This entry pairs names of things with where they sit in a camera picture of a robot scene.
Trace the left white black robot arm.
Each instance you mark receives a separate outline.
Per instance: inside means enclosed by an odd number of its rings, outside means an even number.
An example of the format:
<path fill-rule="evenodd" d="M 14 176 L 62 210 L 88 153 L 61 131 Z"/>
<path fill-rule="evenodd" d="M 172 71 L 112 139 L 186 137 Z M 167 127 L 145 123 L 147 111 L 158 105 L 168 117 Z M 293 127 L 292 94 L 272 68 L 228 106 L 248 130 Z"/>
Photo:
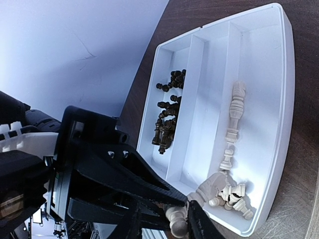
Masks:
<path fill-rule="evenodd" d="M 62 121 L 0 95 L 0 236 L 43 204 L 58 222 L 115 225 L 113 239 L 169 230 L 160 204 L 187 198 L 161 179 L 112 117 L 66 108 Z"/>

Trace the pile of dark chess pieces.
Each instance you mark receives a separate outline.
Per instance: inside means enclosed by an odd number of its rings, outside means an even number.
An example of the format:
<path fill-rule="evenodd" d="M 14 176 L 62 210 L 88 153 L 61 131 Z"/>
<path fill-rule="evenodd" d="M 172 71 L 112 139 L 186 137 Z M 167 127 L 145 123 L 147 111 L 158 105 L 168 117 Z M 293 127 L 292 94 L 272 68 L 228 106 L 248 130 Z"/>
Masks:
<path fill-rule="evenodd" d="M 166 84 L 157 83 L 156 88 L 168 93 L 172 89 L 184 88 L 186 69 L 170 73 L 170 81 Z M 157 106 L 161 109 L 155 123 L 155 135 L 152 144 L 159 147 L 159 154 L 163 155 L 174 141 L 182 96 L 171 95 L 168 101 L 160 101 Z"/>

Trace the white plastic compartment tray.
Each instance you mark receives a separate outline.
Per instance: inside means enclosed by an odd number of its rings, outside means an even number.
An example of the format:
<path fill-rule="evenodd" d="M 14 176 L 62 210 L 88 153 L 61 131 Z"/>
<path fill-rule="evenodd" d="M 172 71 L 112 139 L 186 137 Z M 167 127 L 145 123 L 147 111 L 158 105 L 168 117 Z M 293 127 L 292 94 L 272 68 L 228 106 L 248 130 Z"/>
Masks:
<path fill-rule="evenodd" d="M 184 88 L 168 93 L 157 83 L 186 69 Z M 230 183 L 246 184 L 254 214 L 221 206 L 204 209 L 242 237 L 267 219 L 282 176 L 294 111 L 295 57 L 291 23 L 271 3 L 198 27 L 160 44 L 148 87 L 137 151 L 166 182 L 189 194 L 219 171 L 224 158 L 233 84 L 246 86 L 244 113 L 231 159 Z M 161 155 L 152 144 L 160 101 L 182 96 L 174 141 Z"/>

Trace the light chess piece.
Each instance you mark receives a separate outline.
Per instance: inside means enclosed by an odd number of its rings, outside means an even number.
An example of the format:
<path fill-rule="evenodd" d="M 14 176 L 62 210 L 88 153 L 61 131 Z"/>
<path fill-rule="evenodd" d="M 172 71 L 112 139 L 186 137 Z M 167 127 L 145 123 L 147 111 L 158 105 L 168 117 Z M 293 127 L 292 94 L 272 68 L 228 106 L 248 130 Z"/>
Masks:
<path fill-rule="evenodd" d="M 165 216 L 169 220 L 171 234 L 176 238 L 183 238 L 188 233 L 187 210 L 184 207 L 166 206 L 164 208 Z"/>

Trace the pile of light chess pieces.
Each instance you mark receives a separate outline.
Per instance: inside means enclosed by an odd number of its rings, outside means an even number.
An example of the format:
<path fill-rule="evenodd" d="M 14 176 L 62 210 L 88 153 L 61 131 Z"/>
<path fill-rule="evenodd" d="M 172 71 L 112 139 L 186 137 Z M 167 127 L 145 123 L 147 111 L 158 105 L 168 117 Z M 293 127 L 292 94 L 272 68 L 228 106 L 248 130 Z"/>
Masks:
<path fill-rule="evenodd" d="M 228 181 L 229 171 L 232 169 L 231 159 L 234 155 L 234 144 L 238 138 L 238 122 L 244 113 L 244 99 L 246 86 L 242 81 L 233 84 L 232 101 L 229 107 L 229 124 L 225 136 L 226 148 L 224 158 L 219 164 L 220 171 L 212 174 L 201 183 L 195 192 L 187 196 L 189 201 L 197 201 L 203 207 L 208 203 L 211 207 L 223 206 L 226 210 L 236 210 L 242 213 L 246 220 L 253 218 L 251 209 L 246 207 L 243 199 L 246 186 L 241 183 L 233 187 Z"/>

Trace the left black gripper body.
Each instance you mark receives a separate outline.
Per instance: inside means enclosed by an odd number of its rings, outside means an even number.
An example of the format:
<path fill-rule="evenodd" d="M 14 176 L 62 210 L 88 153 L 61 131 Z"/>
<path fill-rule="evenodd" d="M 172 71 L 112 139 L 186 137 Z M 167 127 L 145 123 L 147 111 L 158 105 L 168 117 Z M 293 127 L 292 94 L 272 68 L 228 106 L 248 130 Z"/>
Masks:
<path fill-rule="evenodd" d="M 66 108 L 47 206 L 57 221 L 118 224 L 128 212 L 140 161 L 116 125 L 115 118 Z"/>

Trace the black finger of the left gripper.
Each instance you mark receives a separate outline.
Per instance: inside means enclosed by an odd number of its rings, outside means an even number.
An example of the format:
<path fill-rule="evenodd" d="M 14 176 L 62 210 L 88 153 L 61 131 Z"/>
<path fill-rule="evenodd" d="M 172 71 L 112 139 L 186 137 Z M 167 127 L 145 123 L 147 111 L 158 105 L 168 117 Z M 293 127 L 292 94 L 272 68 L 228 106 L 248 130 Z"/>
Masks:
<path fill-rule="evenodd" d="M 145 207 L 133 200 L 129 207 L 97 205 L 71 198 L 67 214 L 75 221 L 115 225 L 109 239 L 140 239 L 142 229 L 169 231 L 169 222 L 162 210 L 148 214 Z"/>
<path fill-rule="evenodd" d="M 187 202 L 131 146 L 81 147 L 76 156 L 76 171 L 105 187 L 151 202 L 181 207 Z"/>

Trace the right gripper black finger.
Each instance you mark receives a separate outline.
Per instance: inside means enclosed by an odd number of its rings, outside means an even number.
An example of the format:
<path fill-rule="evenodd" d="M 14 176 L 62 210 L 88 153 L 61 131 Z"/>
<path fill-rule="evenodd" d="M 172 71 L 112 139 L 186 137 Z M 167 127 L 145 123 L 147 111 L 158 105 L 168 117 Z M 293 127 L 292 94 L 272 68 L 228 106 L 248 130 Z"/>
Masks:
<path fill-rule="evenodd" d="M 188 201 L 187 223 L 190 239 L 224 239 L 196 200 Z"/>

